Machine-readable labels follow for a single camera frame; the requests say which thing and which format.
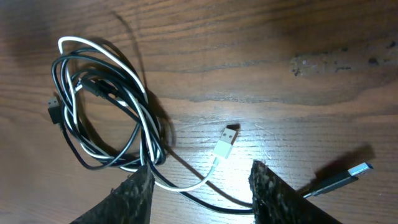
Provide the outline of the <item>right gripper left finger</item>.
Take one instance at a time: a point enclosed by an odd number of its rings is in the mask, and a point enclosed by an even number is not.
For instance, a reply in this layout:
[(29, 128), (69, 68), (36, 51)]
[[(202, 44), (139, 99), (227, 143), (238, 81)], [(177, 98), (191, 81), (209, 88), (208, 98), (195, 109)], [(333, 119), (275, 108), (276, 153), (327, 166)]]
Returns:
[(148, 224), (153, 191), (154, 176), (149, 167), (144, 165), (72, 224)]

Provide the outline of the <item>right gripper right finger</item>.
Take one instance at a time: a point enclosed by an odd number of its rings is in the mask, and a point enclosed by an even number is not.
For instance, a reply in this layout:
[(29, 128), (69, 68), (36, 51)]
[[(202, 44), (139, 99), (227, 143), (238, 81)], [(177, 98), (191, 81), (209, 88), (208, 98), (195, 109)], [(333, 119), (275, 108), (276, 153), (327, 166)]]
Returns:
[(252, 163), (249, 185), (256, 224), (332, 224), (339, 222), (303, 198), (261, 161)]

